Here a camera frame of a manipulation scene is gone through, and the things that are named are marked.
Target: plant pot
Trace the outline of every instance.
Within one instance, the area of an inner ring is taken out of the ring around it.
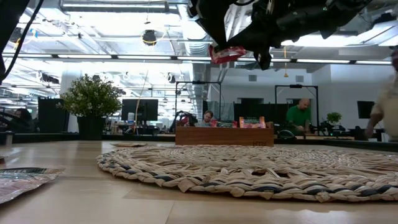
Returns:
[[[77,117],[81,140],[102,140],[105,118],[96,116]]]

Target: woman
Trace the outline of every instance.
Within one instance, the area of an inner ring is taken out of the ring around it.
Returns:
[[[15,111],[14,116],[19,119],[12,119],[9,125],[10,131],[15,133],[33,133],[34,123],[32,120],[32,115],[25,108],[19,108]]]
[[[203,121],[199,121],[195,124],[196,127],[211,127],[211,119],[213,118],[213,112],[206,111],[203,115]]]

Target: woven round rug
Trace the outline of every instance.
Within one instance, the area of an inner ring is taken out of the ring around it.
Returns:
[[[117,177],[229,192],[234,197],[318,202],[398,200],[398,156],[249,146],[144,146],[97,157]]]

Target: bald man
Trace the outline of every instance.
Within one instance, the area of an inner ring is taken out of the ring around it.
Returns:
[[[295,135],[309,133],[311,122],[310,100],[301,99],[298,105],[291,107],[286,114],[289,126]]]

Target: green plant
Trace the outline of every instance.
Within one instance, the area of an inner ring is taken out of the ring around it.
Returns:
[[[109,116],[121,108],[119,90],[111,81],[102,81],[99,77],[87,74],[75,81],[66,93],[61,94],[63,105],[57,107],[69,111],[75,116]]]
[[[342,117],[343,116],[340,113],[338,113],[338,112],[328,113],[328,121],[331,124],[339,123]]]

